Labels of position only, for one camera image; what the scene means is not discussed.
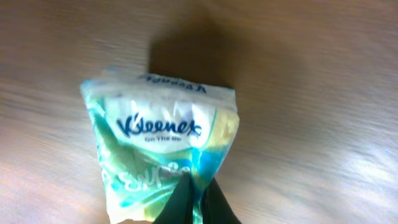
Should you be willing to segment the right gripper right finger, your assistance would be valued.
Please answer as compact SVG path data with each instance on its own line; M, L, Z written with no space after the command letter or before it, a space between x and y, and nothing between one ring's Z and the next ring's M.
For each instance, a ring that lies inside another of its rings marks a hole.
M201 212L203 224L241 224L229 206L216 179L210 182L203 193Z

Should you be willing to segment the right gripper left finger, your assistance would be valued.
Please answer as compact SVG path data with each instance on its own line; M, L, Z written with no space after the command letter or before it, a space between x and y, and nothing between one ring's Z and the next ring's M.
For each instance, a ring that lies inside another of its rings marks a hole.
M153 224L192 224L193 201L193 182L189 174L184 174Z

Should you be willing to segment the teal tissue pack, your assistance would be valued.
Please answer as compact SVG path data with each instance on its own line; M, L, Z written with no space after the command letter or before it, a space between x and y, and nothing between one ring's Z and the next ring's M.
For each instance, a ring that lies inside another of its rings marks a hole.
M109 69L80 92L97 145L111 223L156 222L188 177L187 205L172 210L208 223L208 188L238 132L236 93L154 73Z

